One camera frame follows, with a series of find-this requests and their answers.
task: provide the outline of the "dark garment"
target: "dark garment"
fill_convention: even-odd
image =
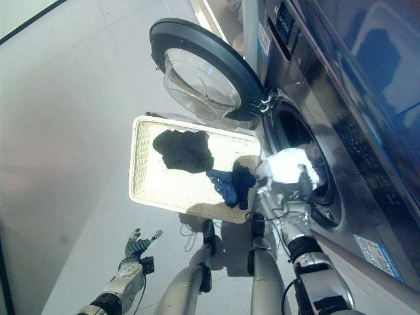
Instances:
[[[207,146],[204,131],[183,133],[166,130],[153,140],[153,147],[168,169],[182,169],[190,173],[204,172],[213,167],[213,157]]]
[[[247,167],[235,162],[232,172],[211,169],[205,173],[215,185],[215,190],[231,208],[239,204],[241,210],[248,208],[248,188],[255,185],[255,177]]]
[[[243,167],[239,162],[235,162],[232,172],[232,184],[238,195],[239,209],[248,209],[248,188],[255,185],[255,177],[249,172],[247,167]]]
[[[232,184],[232,172],[223,172],[211,169],[205,174],[215,185],[215,190],[223,197],[224,203],[231,208],[238,204],[238,195]]]

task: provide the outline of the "floor tile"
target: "floor tile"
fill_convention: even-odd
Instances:
[[[97,0],[61,4],[0,46],[3,89],[104,26]]]

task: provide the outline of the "sticker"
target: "sticker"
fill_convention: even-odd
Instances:
[[[268,53],[270,52],[270,38],[260,22],[258,22],[258,43],[264,54],[268,57]]]
[[[381,243],[375,243],[374,241],[369,241],[359,235],[353,234],[356,243],[359,245],[362,250],[363,256],[366,261],[371,263],[373,266],[385,271],[387,274],[390,274],[399,282],[402,281],[401,275],[398,272],[394,262],[392,261],[387,249]]]

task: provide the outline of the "display screen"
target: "display screen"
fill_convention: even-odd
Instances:
[[[286,45],[289,43],[290,34],[294,23],[295,20],[293,19],[286,5],[282,3],[278,11],[276,28]]]

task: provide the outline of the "blue cloth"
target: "blue cloth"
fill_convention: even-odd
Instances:
[[[235,162],[232,172],[210,169],[205,174],[228,207],[235,208],[239,204],[241,210],[248,208],[248,189],[255,185],[255,177],[247,167]]]
[[[215,190],[223,197],[224,203],[231,208],[238,204],[238,195],[232,184],[232,172],[223,172],[210,169],[205,172],[215,185]]]

